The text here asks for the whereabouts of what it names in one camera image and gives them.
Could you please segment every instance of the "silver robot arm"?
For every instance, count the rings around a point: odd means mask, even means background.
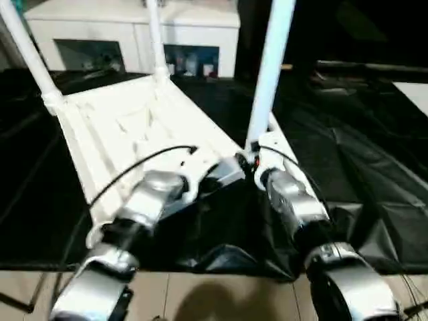
[[[132,299],[128,284],[139,267],[136,253],[151,241],[168,204],[185,192],[183,176],[150,171],[118,210],[113,223],[61,292],[50,320],[123,321]]]
[[[176,172],[149,171],[102,228],[102,239],[62,290],[50,320],[123,321],[132,299],[128,287],[139,268],[137,255],[148,251],[162,215],[190,205],[205,178],[228,185],[243,179],[236,158],[219,159],[199,148]]]
[[[279,149],[274,132],[262,146]],[[288,235],[303,257],[319,320],[400,320],[391,289],[373,268],[334,232],[324,205],[289,170],[278,153],[259,150],[255,183],[281,214]]]

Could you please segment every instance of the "black tarp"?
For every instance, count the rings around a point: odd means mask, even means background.
[[[70,93],[135,76],[66,73],[55,81]],[[251,86],[175,82],[231,138],[244,143]],[[5,72],[0,84],[0,268],[55,270],[85,206],[83,193],[58,123],[43,108],[29,74]],[[392,84],[315,84],[292,76],[282,77],[274,112],[343,237],[380,272],[427,273],[427,118]],[[89,228],[88,219],[69,268],[83,258]],[[140,261],[154,271],[281,281],[301,272],[280,218],[251,181],[163,220]]]

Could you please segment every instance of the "white vertical rod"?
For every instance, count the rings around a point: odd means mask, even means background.
[[[269,116],[274,105],[295,3],[296,0],[273,0],[272,2],[247,140],[245,141],[247,152],[251,152],[251,144],[257,141],[269,126]]]
[[[21,18],[18,16],[10,0],[0,0],[0,15],[41,90],[41,97],[46,108],[51,114],[55,114],[55,106],[61,104],[64,98],[53,83],[54,81],[47,72],[33,42],[28,36],[27,30],[25,30],[22,24]]]
[[[169,76],[167,62],[165,61],[165,51],[163,48],[161,23],[158,15],[157,0],[147,0],[148,12],[150,14],[150,36],[154,53],[154,75],[161,79]]]

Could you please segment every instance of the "black cable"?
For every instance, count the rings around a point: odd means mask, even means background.
[[[418,306],[415,293],[413,292],[413,290],[409,284],[409,281],[407,281],[406,276],[401,274],[400,277],[401,277],[401,279],[403,279],[403,281],[407,287],[407,291],[409,292],[409,295],[411,296],[411,299],[413,301],[414,306]],[[410,320],[410,319],[414,318],[415,316],[417,316],[418,320],[421,320],[421,316],[419,315],[419,313],[408,316],[408,318],[406,320]]]
[[[168,147],[168,148],[164,148],[158,152],[154,152],[153,154],[144,157],[143,159],[135,162],[133,165],[129,166],[126,170],[122,171],[118,176],[116,176],[110,183],[108,183],[95,197],[94,199],[91,201],[91,203],[88,205],[87,209],[84,209],[82,211],[82,213],[80,214],[80,218],[78,220],[78,222],[76,223],[76,225],[74,226],[72,233],[70,234],[70,237],[68,239],[68,242],[66,244],[66,248],[64,250],[64,254],[63,257],[61,259],[60,262],[60,266],[59,266],[59,272],[56,275],[56,280],[55,280],[55,284],[53,285],[53,290],[52,290],[52,294],[51,294],[51,304],[50,304],[50,308],[52,310],[55,301],[58,298],[58,294],[59,294],[59,288],[60,288],[60,284],[61,284],[61,280],[62,280],[62,276],[64,274],[64,270],[66,269],[66,264],[67,264],[67,260],[68,260],[68,256],[70,255],[71,249],[73,247],[73,244],[77,238],[78,232],[80,230],[80,227],[82,225],[82,223],[84,222],[84,219],[86,218],[86,214],[90,212],[91,208],[95,205],[95,203],[113,186],[115,185],[123,176],[125,176],[126,174],[128,174],[130,171],[132,171],[133,169],[135,169],[136,167],[139,167],[140,165],[142,165],[143,163],[145,163],[146,161],[149,161],[150,159],[160,155],[160,154],[164,154],[166,152],[169,152],[171,150],[175,150],[175,149],[190,149],[190,153],[193,154],[196,150],[197,147],[196,146],[190,146],[190,145],[178,145],[178,146],[173,146],[173,147]]]

